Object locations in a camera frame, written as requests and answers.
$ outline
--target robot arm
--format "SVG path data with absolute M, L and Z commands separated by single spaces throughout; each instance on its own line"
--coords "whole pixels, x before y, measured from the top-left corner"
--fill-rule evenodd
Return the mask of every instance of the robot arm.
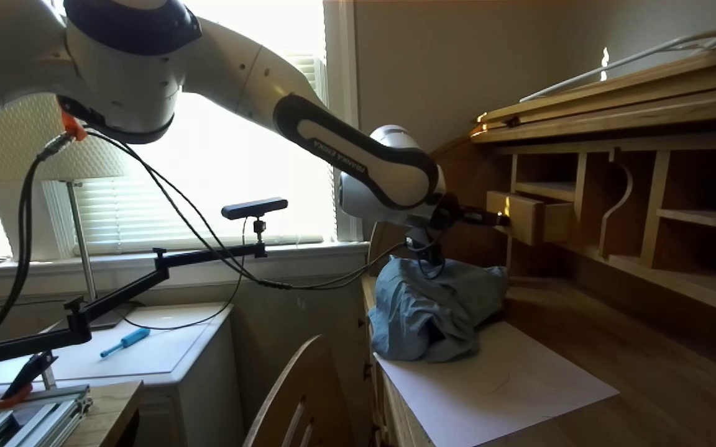
M 0 104 L 54 93 L 86 125 L 151 143 L 180 93 L 203 94 L 283 135 L 346 174 L 344 207 L 371 221 L 428 221 L 437 164 L 397 127 L 373 138 L 334 118 L 306 77 L 272 50 L 180 0 L 0 2 Z

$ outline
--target white paper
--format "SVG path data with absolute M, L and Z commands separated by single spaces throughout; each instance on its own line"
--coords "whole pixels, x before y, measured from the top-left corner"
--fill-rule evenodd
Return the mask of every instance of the white paper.
M 468 361 L 377 361 L 437 447 L 483 445 L 616 395 L 508 323 L 483 328 Z

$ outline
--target towel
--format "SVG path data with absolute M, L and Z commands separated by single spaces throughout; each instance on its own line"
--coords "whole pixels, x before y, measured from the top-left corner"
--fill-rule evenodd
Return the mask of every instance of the towel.
M 431 279 L 417 259 L 383 267 L 376 287 L 373 351 L 388 361 L 448 364 L 477 354 L 477 328 L 504 312 L 508 272 L 444 259 Z

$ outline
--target white wall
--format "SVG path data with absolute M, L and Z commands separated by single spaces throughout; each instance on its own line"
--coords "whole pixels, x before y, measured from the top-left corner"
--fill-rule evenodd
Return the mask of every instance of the white wall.
M 702 30 L 716 0 L 355 0 L 357 123 L 397 123 L 431 153 L 596 68 L 605 45 L 627 57 Z
M 549 77 L 549 0 L 357 0 L 357 104 L 366 133 L 397 123 L 437 150 L 492 107 Z

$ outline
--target white table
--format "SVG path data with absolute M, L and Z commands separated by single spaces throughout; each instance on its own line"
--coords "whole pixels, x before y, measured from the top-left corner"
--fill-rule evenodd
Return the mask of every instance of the white table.
M 130 322 L 172 328 L 214 317 L 221 304 L 141 307 Z M 56 385 L 143 382 L 137 445 L 238 445 L 244 417 L 229 313 L 182 332 L 151 332 L 141 344 L 99 359 L 134 332 L 120 323 L 90 344 L 54 351 Z M 0 364 L 0 392 L 25 359 Z

